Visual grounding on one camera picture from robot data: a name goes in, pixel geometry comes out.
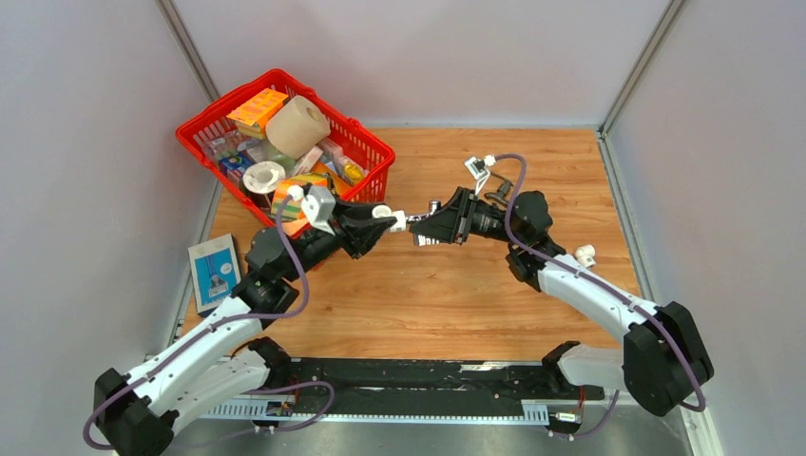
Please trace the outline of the white elbow fitting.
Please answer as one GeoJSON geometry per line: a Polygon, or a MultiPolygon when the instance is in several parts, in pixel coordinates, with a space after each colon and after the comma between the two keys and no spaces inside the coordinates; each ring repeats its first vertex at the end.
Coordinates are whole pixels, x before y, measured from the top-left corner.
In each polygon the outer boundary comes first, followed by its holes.
{"type": "Polygon", "coordinates": [[[595,256],[596,250],[592,244],[582,245],[574,251],[576,261],[585,269],[591,269],[596,266],[595,256]]]}
{"type": "Polygon", "coordinates": [[[388,228],[390,233],[405,232],[407,230],[407,216],[403,210],[393,210],[390,206],[379,204],[372,210],[374,219],[393,219],[388,228]]]}

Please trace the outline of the red plastic shopping basket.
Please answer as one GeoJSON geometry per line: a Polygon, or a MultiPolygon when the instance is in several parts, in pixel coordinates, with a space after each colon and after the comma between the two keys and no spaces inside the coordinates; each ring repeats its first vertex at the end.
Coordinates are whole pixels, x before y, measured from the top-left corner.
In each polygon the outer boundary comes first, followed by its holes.
{"type": "Polygon", "coordinates": [[[364,178],[350,184],[332,174],[336,193],[344,200],[359,202],[381,202],[385,199],[388,171],[395,154],[393,149],[365,128],[358,120],[341,114],[337,109],[322,100],[316,92],[285,71],[274,68],[256,80],[241,85],[217,99],[203,112],[179,126],[176,138],[194,158],[206,167],[233,196],[257,220],[266,226],[273,226],[274,219],[266,210],[260,209],[240,191],[240,186],[229,180],[221,171],[217,161],[207,157],[203,145],[236,129],[226,118],[239,105],[257,95],[263,89],[274,89],[287,95],[302,95],[314,103],[331,125],[330,139],[342,147],[344,154],[365,170],[364,178]]]}

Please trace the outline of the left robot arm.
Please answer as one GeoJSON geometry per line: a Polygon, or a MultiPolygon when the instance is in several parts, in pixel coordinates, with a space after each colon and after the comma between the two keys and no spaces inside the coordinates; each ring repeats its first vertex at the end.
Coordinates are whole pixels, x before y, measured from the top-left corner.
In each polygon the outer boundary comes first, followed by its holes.
{"type": "Polygon", "coordinates": [[[378,202],[348,202],[329,191],[300,198],[310,229],[281,225],[255,234],[249,272],[202,323],[141,365],[110,369],[94,385],[86,443],[119,455],[161,455],[190,423],[235,396],[262,388],[290,391],[287,354],[259,333],[300,314],[310,299],[307,272],[335,252],[368,254],[407,217],[378,202]]]}

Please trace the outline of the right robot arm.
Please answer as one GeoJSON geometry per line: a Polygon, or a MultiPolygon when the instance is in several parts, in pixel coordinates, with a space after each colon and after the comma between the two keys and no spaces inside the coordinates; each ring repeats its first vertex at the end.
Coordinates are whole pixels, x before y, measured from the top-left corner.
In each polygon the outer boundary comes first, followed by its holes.
{"type": "Polygon", "coordinates": [[[630,294],[592,272],[549,235],[552,218],[543,193],[517,195],[502,209],[460,187],[451,199],[432,204],[429,213],[408,216],[409,231],[436,243],[462,244],[471,235],[507,243],[514,277],[534,290],[570,305],[619,340],[617,349],[567,341],[547,354],[545,390],[569,396],[579,386],[625,390],[646,411],[664,416],[698,400],[715,374],[693,315],[672,301],[659,305],[630,294]]]}

